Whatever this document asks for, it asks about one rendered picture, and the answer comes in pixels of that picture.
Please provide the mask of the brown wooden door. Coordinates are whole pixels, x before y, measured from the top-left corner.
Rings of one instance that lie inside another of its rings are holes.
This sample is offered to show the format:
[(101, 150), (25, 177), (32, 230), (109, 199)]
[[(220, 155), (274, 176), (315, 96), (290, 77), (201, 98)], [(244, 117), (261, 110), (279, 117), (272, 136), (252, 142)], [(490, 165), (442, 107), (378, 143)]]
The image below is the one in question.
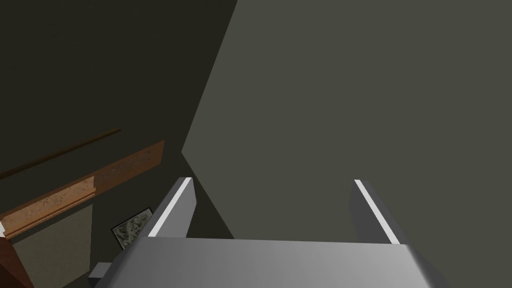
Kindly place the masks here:
[(14, 246), (0, 237), (0, 288), (34, 288)]

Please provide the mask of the framed grey wall picture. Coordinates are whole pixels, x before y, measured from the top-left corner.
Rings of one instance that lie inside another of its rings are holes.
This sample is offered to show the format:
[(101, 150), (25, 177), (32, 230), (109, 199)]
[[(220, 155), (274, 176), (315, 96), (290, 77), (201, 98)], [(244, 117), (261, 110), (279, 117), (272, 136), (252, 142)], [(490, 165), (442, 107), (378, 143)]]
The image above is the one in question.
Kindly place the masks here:
[(111, 229), (117, 244), (122, 250), (125, 250), (139, 236), (152, 214), (151, 208), (147, 207)]

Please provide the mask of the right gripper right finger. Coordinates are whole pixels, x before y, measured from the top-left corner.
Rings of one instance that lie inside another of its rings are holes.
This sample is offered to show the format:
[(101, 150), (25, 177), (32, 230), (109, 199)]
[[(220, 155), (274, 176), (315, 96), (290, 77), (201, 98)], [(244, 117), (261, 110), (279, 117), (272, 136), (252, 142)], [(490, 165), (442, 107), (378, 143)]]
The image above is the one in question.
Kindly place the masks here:
[(407, 245), (408, 238), (369, 181), (351, 182), (349, 212), (362, 243)]

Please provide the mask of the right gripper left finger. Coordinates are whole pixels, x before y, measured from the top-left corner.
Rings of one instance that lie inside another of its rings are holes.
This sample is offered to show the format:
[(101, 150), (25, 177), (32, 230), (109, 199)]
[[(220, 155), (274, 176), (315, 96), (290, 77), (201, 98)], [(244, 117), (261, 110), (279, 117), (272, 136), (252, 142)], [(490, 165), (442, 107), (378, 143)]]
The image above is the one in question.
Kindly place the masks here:
[(147, 223), (148, 237), (185, 238), (197, 199), (191, 177), (180, 177)]

